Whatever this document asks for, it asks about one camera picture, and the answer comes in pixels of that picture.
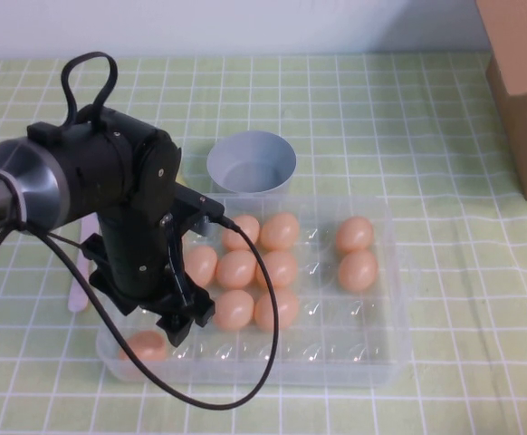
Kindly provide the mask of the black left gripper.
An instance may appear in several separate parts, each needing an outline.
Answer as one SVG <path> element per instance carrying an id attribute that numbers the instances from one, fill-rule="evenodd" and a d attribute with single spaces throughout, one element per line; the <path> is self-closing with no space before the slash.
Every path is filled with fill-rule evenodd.
<path id="1" fill-rule="evenodd" d="M 95 285 L 127 315 L 141 308 L 159 316 L 156 326 L 174 347 L 193 323 L 204 327 L 215 313 L 209 293 L 185 270 L 184 221 L 167 213 L 155 222 L 139 213 L 99 213 L 101 235 L 86 242 L 86 254 L 102 266 Z"/>

